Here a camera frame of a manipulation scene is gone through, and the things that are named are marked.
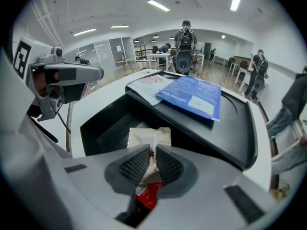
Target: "black pad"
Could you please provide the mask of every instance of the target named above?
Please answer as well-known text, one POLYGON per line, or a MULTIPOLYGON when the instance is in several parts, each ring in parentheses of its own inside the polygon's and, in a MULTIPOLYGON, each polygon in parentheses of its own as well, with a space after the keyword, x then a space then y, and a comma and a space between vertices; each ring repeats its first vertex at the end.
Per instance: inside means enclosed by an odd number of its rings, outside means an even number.
MULTIPOLYGON (((150 146, 138 146, 122 158, 110 163, 105 170, 106 181, 117 193, 134 195, 149 166, 150 146)), ((184 195, 198 178, 195 165, 171 152, 167 146, 158 145, 156 149, 157 167, 162 179, 162 189, 158 198, 179 197, 184 195)))
POLYGON ((196 166, 186 158, 157 145, 157 167, 162 179, 162 188, 157 198, 180 197, 188 192, 198 179, 196 166))
POLYGON ((117 193, 134 195, 136 187, 147 171, 150 145, 138 147, 139 149, 130 152, 106 167, 105 179, 117 193))

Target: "desk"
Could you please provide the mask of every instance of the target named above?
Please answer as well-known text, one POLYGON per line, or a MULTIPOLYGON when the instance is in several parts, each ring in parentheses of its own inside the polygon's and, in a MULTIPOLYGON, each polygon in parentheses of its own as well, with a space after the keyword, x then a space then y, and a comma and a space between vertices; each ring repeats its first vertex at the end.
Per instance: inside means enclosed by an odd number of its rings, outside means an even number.
POLYGON ((235 63, 235 62, 231 62, 231 65, 230 65, 230 68, 229 68, 229 72, 231 71, 232 66, 234 66, 234 68, 232 69, 231 75, 234 74, 235 68, 238 67, 239 65, 238 65, 237 63, 235 63))
MULTIPOLYGON (((99 111, 123 96, 125 94, 125 87, 128 83, 158 71, 159 70, 154 69, 144 69, 128 75, 96 90, 73 106, 71 117, 71 152, 74 158, 85 156, 80 127, 99 111)), ((222 90, 243 102, 250 102, 243 96, 228 89, 222 88, 222 90)), ((250 102, 250 106, 253 119, 255 120, 258 156, 253 166, 244 171, 243 174, 264 190, 269 191, 271 182, 271 148, 268 132, 259 107, 253 102, 250 102)))
POLYGON ((131 58, 131 59, 120 60, 118 62, 115 62, 115 64, 123 64, 124 65, 125 76, 127 75, 126 74, 126 63, 127 63, 127 65, 129 65, 131 67, 131 70, 134 73, 134 70, 132 69, 132 66, 129 64, 129 61, 131 61, 131 60, 133 60, 133 59, 131 58))
POLYGON ((226 59, 221 58, 221 57, 218 57, 218 56, 214 56, 214 57, 213 57, 213 63, 215 63, 215 59, 216 59, 216 58, 222 59, 222 60, 223 60, 223 66, 225 66, 225 64, 226 64, 226 59))
POLYGON ((204 60, 205 60, 205 55, 204 55, 204 54, 194 54, 194 55, 197 55, 197 56, 201 56, 201 57, 202 57, 201 66, 203 66, 203 62, 204 62, 204 60))
POLYGON ((149 68, 151 69, 152 68, 152 65, 150 63, 150 57, 157 57, 157 58, 166 58, 166 71, 168 71, 168 57, 170 56, 171 54, 169 53, 166 53, 166 54, 150 54, 150 55, 147 55, 148 57, 148 62, 149 62, 149 68))
MULTIPOLYGON (((242 91, 242 88, 243 88, 243 86, 244 86, 244 83, 247 83, 246 76, 247 76, 247 75, 251 76, 251 73, 250 73, 249 71, 247 71, 247 70, 245 70, 245 69, 243 69, 243 68, 240 67, 239 72, 238 72, 238 75, 237 75, 236 80, 235 80, 235 84, 236 84, 236 82, 238 81, 241 72, 245 73, 245 77, 244 77, 244 79, 242 80, 241 86, 240 86, 240 88, 239 88, 239 92, 242 91)), ((266 84, 266 83, 264 82, 263 89, 262 89, 262 90, 260 91, 260 93, 258 94, 259 96, 261 96, 261 94, 263 93, 263 91, 264 91, 264 89, 265 89, 266 87, 268 87, 268 84, 266 84)))

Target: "backpack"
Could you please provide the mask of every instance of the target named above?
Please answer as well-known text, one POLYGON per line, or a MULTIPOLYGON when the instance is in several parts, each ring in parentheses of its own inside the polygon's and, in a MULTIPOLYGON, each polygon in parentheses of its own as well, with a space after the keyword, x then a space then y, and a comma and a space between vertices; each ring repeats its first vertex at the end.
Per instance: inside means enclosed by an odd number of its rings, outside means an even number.
POLYGON ((81 59, 80 59, 80 63, 81 63, 81 64, 84 64, 84 65, 89 65, 89 64, 90 64, 90 61, 87 60, 87 59, 81 58, 81 59))
POLYGON ((259 62, 257 64, 256 71, 257 71, 257 74, 259 74, 261 76, 265 76, 265 74, 268 70, 268 67, 269 67, 269 63, 264 56, 259 56, 259 58, 260 59, 259 59, 259 62))
POLYGON ((179 50, 192 50, 194 48, 194 36, 191 30, 180 29, 181 35, 178 37, 179 50))

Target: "gray sleeve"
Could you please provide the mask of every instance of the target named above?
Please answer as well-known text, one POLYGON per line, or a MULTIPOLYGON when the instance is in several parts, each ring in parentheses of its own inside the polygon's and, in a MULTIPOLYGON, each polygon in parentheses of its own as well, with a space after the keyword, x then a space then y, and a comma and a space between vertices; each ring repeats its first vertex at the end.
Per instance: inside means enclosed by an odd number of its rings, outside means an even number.
POLYGON ((197 36, 193 33, 194 43, 197 44, 197 36))
POLYGON ((178 41, 178 37, 181 34, 180 30, 176 32, 175 36, 174 36, 174 41, 178 41))

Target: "person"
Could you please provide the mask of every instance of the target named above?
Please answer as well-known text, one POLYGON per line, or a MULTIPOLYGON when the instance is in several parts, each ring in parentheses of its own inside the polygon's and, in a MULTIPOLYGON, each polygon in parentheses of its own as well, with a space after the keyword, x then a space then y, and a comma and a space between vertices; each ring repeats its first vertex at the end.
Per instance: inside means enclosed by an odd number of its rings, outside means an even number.
POLYGON ((179 36, 182 35, 186 30, 189 30, 190 33, 193 34, 193 38, 194 38, 194 47, 192 50, 194 50, 196 48, 196 45, 197 45, 197 37, 196 35, 194 34, 193 31, 191 31, 191 23, 190 21, 183 21, 182 22, 182 29, 179 29, 175 36, 174 36, 174 44, 175 44, 175 47, 177 48, 178 47, 178 41, 179 41, 179 36))
POLYGON ((90 65, 90 61, 87 59, 81 58, 81 56, 76 56, 75 62, 79 64, 90 65))
MULTIPOLYGON (((246 89, 245 93, 242 93, 242 95, 244 97, 247 97, 251 91, 251 89, 254 86, 255 83, 255 79, 257 77, 257 69, 259 69, 259 67, 263 66, 266 67, 266 71, 268 68, 268 61, 267 59, 264 57, 264 53, 261 49, 258 50, 257 55, 254 56, 252 62, 251 62, 251 66, 253 68, 253 72, 250 75, 250 80, 249 80, 249 84, 248 84, 248 88, 246 89)), ((257 95, 257 91, 253 91, 252 96, 251 96, 251 100, 254 101, 257 95)))
POLYGON ((307 134, 285 151, 272 158, 272 175, 277 175, 307 162, 307 134))
POLYGON ((75 57, 75 62, 80 63, 80 60, 81 60, 81 56, 76 56, 75 57))
POLYGON ((161 52, 163 53, 167 53, 169 51, 169 49, 171 48, 171 45, 169 43, 165 44, 164 46, 162 46, 157 52, 156 54, 160 54, 161 52))
POLYGON ((295 76, 290 89, 282 99, 282 108, 276 117, 266 125, 269 138, 282 132, 294 120, 298 119, 307 102, 307 67, 295 76))
POLYGON ((209 62, 212 62, 215 52, 216 52, 216 49, 215 49, 215 48, 214 48, 213 50, 210 51, 209 62))

